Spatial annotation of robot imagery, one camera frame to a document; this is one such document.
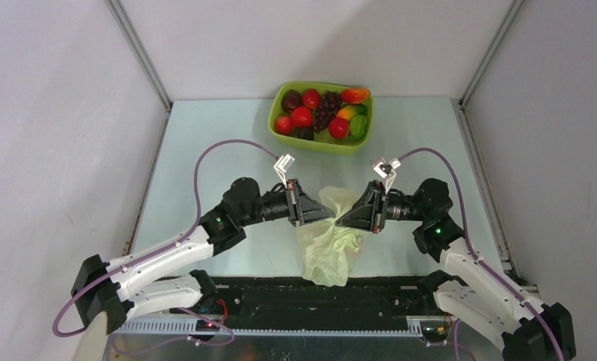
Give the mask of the pale green plastic bag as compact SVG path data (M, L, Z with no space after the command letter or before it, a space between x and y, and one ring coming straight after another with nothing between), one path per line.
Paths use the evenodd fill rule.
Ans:
M297 228L296 238L304 266L302 278L318 286L343 287L362 252L366 232L338 226L336 221L351 210L360 194L327 186L319 191L319 197L335 216Z

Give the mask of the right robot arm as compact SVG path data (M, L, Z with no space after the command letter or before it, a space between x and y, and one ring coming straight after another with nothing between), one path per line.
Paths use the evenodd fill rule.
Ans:
M496 346L505 360L571 360L576 354L571 313L547 305L493 267L449 215L447 183L428 178L413 195L386 191L370 182L337 225L379 233L386 221L418 221L418 250L441 269L417 285L417 304L426 314L453 315Z

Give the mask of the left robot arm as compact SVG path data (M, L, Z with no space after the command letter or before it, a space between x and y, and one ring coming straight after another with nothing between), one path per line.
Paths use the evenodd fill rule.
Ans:
M217 206L195 222L192 231L140 253L108 261L98 254L85 259L71 289L74 306L85 327L105 312L107 334L132 318L165 309L193 307L208 313L216 307L217 292L204 272L192 271L175 279L167 275L233 248L246 238L247 226L280 219L304 226L334 216L296 179L261 193L254 179L241 177Z

